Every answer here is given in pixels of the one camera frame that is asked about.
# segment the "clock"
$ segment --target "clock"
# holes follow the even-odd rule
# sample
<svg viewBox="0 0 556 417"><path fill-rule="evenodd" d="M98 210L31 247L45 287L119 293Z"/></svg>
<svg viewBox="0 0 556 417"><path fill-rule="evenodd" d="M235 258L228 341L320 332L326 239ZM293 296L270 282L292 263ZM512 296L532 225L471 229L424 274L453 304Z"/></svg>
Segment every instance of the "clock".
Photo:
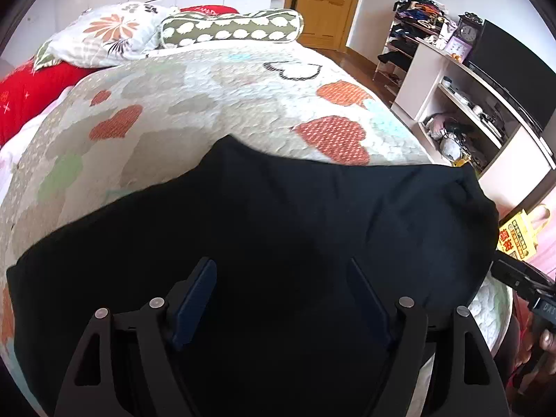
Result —
<svg viewBox="0 0 556 417"><path fill-rule="evenodd" d="M476 14L465 13L461 15L458 27L444 48L444 51L460 62L465 61L473 45L478 40L482 28L483 20L479 19Z"/></svg>

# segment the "baseboard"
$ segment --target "baseboard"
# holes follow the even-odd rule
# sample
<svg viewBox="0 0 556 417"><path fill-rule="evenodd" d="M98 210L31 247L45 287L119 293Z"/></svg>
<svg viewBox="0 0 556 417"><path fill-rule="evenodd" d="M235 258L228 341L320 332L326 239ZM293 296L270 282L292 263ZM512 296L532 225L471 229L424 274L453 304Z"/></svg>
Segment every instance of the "baseboard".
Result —
<svg viewBox="0 0 556 417"><path fill-rule="evenodd" d="M351 57L356 58L358 62L364 64L365 67L371 69L373 72L376 70L376 64L374 62L365 58L361 53L355 51L354 49L346 47L346 53Z"/></svg>

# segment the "pink curtain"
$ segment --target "pink curtain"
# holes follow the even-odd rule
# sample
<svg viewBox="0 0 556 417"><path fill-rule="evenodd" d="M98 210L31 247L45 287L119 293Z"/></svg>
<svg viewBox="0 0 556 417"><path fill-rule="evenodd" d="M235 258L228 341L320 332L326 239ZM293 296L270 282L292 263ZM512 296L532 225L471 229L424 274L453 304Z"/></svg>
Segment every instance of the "pink curtain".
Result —
<svg viewBox="0 0 556 417"><path fill-rule="evenodd" d="M550 209L552 219L539 232L537 253L528 262L553 279L556 275L556 187L544 198L543 203Z"/></svg>

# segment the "clock face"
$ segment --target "clock face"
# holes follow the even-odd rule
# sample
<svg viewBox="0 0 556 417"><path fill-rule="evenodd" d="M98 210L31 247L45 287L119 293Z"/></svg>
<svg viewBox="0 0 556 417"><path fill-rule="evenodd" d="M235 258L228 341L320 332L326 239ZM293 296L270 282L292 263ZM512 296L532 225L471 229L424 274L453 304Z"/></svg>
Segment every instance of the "clock face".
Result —
<svg viewBox="0 0 556 417"><path fill-rule="evenodd" d="M471 44L477 38L477 30L471 26L464 25L460 30L460 36L463 40Z"/></svg>

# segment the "quilted bedspread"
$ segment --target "quilted bedspread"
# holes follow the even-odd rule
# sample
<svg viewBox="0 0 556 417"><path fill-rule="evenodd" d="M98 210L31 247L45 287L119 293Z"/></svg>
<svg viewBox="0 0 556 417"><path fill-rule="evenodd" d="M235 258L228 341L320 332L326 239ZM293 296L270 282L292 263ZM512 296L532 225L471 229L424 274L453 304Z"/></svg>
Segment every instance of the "quilted bedspread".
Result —
<svg viewBox="0 0 556 417"><path fill-rule="evenodd" d="M0 355L37 410L13 352L6 268L58 227L187 172L227 134L283 157L430 162L371 91L297 43L213 41L86 77L41 125L0 208ZM510 303L487 278L471 305L491 349ZM422 376L414 408L426 393L426 366Z"/></svg>

